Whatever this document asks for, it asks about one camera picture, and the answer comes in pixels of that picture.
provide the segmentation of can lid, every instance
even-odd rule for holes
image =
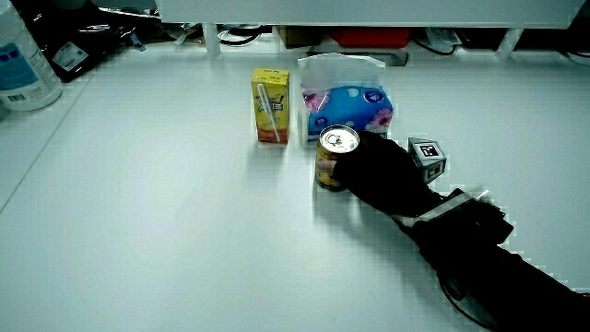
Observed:
[[[331,125],[320,134],[322,146],[334,153],[350,152],[357,148],[359,142],[359,134],[345,125]]]

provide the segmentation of cable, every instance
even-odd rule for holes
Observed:
[[[414,41],[418,46],[420,46],[420,47],[422,47],[422,48],[424,48],[424,49],[426,49],[428,51],[431,51],[432,53],[436,53],[438,55],[444,55],[444,56],[453,54],[454,53],[454,50],[456,50],[456,48],[457,48],[457,44],[454,44],[453,45],[453,49],[451,49],[451,51],[449,51],[449,52],[442,52],[442,51],[435,50],[435,49],[431,48],[430,46],[427,46],[426,44],[421,43],[416,38],[413,38],[412,41]]]
[[[219,42],[224,44],[224,45],[229,45],[229,46],[244,46],[250,42],[253,42],[256,40],[256,38],[258,38],[260,35],[256,34],[254,36],[250,36],[250,37],[246,37],[242,40],[239,41],[230,41],[230,40],[226,40],[223,39],[223,37],[225,37],[226,34],[230,33],[229,31],[222,31],[219,33],[218,37],[219,37]]]
[[[461,288],[458,284],[457,286],[459,287],[459,291],[454,290],[451,288],[451,292],[452,294],[449,294],[449,290],[448,288],[450,288],[449,284],[448,284],[448,279],[446,279],[445,281],[443,281],[443,279],[441,278],[440,275],[438,275],[439,278],[439,284],[441,284],[441,289],[442,292],[444,293],[444,296],[446,296],[446,299],[449,300],[449,302],[453,305],[453,307],[459,311],[459,313],[463,314],[465,317],[467,317],[470,321],[472,321],[473,323],[483,327],[483,328],[487,328],[490,331],[499,331],[499,329],[495,326],[489,326],[485,323],[481,323],[479,322],[476,318],[472,317],[471,315],[469,315],[468,313],[464,312],[461,308],[459,308],[459,306],[451,299],[451,297],[455,298],[458,301],[461,301],[461,299],[463,299],[463,297],[465,296],[465,289]]]
[[[243,46],[250,42],[255,41],[265,31],[264,26],[254,26],[251,28],[231,28],[229,30],[222,31],[218,34],[219,42],[230,46]],[[227,40],[224,39],[226,34],[233,36],[245,37],[242,40]]]

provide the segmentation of blue label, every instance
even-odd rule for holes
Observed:
[[[317,118],[314,122],[315,125],[325,125],[327,123],[328,123],[328,119],[324,118],[323,116]]]
[[[0,90],[26,87],[39,79],[13,43],[0,47]]]
[[[379,91],[367,91],[364,94],[365,100],[368,102],[379,102],[384,99],[384,95]]]

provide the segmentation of cube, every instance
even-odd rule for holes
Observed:
[[[407,153],[422,172],[425,184],[443,174],[446,157],[436,141],[410,137],[407,141]]]

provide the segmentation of plastic bottle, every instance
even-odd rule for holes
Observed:
[[[0,0],[0,101],[34,111],[62,95],[62,83],[10,1]]]

